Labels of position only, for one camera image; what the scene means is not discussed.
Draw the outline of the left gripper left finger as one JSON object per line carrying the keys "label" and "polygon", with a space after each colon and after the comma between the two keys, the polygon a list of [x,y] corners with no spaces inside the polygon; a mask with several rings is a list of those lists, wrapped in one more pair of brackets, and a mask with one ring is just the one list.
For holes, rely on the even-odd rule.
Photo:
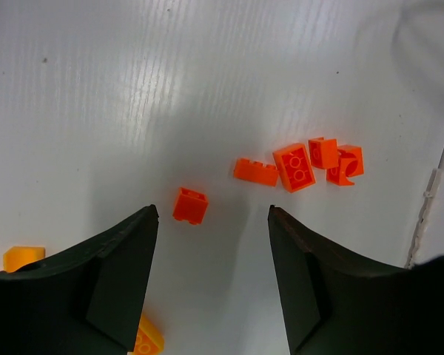
{"label": "left gripper left finger", "polygon": [[0,354],[131,352],[157,233],[149,205],[53,256],[0,271]]}

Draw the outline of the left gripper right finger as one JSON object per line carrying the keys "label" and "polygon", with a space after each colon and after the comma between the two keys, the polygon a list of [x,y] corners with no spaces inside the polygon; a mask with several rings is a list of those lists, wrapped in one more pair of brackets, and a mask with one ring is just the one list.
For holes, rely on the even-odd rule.
{"label": "left gripper right finger", "polygon": [[272,206],[269,239],[291,354],[444,354],[444,256],[364,257]]}

